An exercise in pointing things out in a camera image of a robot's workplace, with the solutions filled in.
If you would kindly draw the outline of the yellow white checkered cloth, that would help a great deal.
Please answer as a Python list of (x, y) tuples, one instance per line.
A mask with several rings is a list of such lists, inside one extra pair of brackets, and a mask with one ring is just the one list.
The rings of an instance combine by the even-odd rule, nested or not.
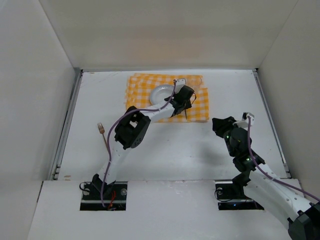
[[(186, 78), (190, 75), (168, 75), (168, 74), (152, 74), (152, 73), (135, 73), (127, 80), (127, 88), (125, 92), (126, 108), (135, 106), (137, 108), (146, 108), (151, 106), (149, 95), (151, 91), (159, 85), (173, 85), (174, 80)], [(186, 120), (185, 112), (172, 118), (160, 120), (160, 123), (192, 123), (207, 122), (209, 120), (209, 93), (208, 89), (202, 83), (201, 88), (195, 92), (197, 99), (188, 109), (188, 120)]]

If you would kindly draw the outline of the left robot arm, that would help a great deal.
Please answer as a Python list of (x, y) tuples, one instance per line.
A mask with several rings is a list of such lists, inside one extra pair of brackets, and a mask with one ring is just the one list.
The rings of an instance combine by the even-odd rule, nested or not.
[(101, 198), (111, 192), (122, 163), (130, 150), (142, 143), (150, 124), (172, 118), (191, 108), (194, 95), (191, 87), (175, 83), (169, 97), (146, 108), (130, 106), (112, 125), (106, 137), (108, 160), (91, 181)]

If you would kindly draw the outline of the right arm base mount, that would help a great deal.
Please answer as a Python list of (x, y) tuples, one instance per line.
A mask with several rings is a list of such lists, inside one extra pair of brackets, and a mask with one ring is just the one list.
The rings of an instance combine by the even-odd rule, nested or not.
[(264, 208), (245, 196), (243, 189), (231, 180), (215, 181), (214, 196), (220, 211), (264, 210)]

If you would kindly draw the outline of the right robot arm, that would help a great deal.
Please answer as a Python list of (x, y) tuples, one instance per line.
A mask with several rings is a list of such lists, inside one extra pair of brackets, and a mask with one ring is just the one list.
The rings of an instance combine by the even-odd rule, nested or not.
[(318, 240), (320, 238), (320, 204), (300, 195), (319, 200), (312, 195), (283, 182), (252, 150), (251, 127), (255, 117), (244, 112), (241, 120), (230, 116), (213, 118), (212, 130), (226, 144), (233, 164), (240, 172), (233, 184), (241, 194), (260, 204), (287, 230), (292, 240)]

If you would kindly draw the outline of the copper metal fork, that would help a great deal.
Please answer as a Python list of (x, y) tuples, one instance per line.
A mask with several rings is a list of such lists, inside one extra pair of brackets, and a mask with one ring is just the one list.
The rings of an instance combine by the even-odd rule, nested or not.
[(107, 141), (107, 139), (105, 137), (105, 129), (104, 129), (103, 124), (101, 122), (99, 122), (97, 124), (97, 127), (98, 127), (98, 130), (99, 130), (99, 133), (102, 135), (102, 138), (103, 138), (103, 141), (104, 141), (104, 144), (105, 144), (105, 147), (106, 147), (107, 151), (110, 152), (110, 147), (109, 147), (108, 141)]

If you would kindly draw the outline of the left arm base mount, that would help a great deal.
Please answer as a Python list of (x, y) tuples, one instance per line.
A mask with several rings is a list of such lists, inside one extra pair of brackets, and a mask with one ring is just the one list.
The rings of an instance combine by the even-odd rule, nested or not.
[(109, 185), (104, 184), (99, 175), (93, 176), (92, 181), (79, 184), (82, 191), (81, 211), (125, 211), (127, 206), (128, 183), (116, 181)]

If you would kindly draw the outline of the clear drinking glass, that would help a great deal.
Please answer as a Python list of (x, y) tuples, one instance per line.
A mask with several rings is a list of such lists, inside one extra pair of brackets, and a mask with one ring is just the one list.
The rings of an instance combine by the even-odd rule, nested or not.
[(186, 79), (186, 85), (197, 92), (203, 85), (202, 77), (199, 75), (189, 75)]

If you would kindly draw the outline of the white bowl plate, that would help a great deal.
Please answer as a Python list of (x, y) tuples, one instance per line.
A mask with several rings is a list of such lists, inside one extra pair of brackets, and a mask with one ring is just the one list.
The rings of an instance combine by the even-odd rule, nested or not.
[(164, 99), (168, 98), (174, 90), (174, 86), (170, 84), (162, 84), (156, 86), (149, 94), (149, 101), (152, 105), (161, 103)]

